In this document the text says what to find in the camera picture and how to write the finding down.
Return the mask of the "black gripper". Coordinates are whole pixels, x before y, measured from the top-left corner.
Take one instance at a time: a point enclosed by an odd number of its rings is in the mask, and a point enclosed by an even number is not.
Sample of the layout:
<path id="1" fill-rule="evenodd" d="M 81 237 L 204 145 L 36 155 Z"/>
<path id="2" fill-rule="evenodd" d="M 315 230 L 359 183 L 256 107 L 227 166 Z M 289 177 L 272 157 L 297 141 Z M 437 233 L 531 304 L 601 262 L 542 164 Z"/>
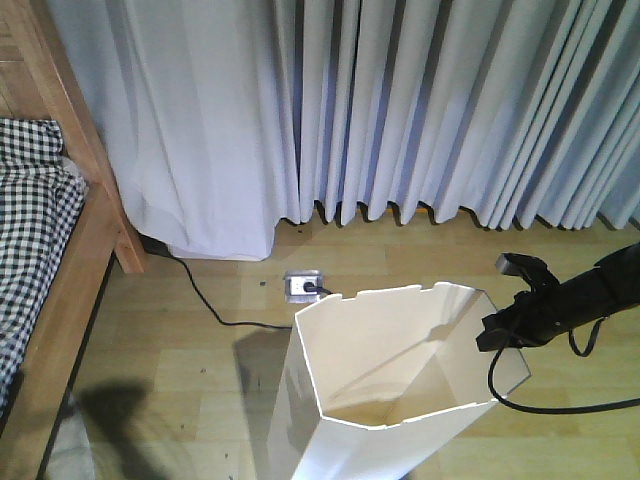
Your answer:
<path id="1" fill-rule="evenodd" d="M 518 294 L 512 305 L 485 316 L 482 325 L 476 337 L 481 352 L 541 347 L 565 333 L 565 326 L 525 293 Z"/>

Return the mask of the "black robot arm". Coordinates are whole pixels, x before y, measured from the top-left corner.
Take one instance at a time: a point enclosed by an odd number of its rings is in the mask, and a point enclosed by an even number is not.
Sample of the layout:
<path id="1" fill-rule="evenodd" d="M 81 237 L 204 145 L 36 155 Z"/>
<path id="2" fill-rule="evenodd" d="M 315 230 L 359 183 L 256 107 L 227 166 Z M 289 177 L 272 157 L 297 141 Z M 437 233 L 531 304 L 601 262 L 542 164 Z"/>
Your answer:
<path id="1" fill-rule="evenodd" d="M 594 267 L 560 282 L 547 264 L 530 255 L 503 253 L 500 273 L 522 278 L 530 287 L 514 303 L 482 319 L 476 338 L 481 352 L 501 347 L 540 347 L 581 325 L 639 304 L 639 245 L 600 259 Z"/>

